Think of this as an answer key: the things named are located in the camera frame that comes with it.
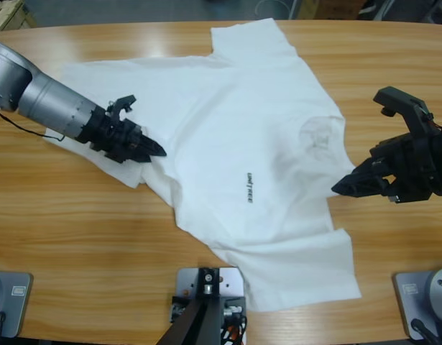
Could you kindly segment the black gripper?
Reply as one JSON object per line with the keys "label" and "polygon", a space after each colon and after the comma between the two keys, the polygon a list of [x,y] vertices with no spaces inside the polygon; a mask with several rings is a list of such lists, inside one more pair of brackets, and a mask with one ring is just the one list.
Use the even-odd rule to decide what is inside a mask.
{"label": "black gripper", "polygon": [[136,124],[128,119],[120,119],[121,110],[129,112],[132,108],[122,106],[118,111],[113,111],[113,106],[107,109],[96,106],[75,140],[82,144],[90,143],[92,150],[104,151],[105,157],[118,163],[126,160],[148,163],[151,156],[166,157],[164,148],[142,134]]}
{"label": "black gripper", "polygon": [[442,128],[425,137],[411,133],[386,139],[370,149],[365,160],[331,190],[355,198],[381,195],[395,203],[442,196]]}

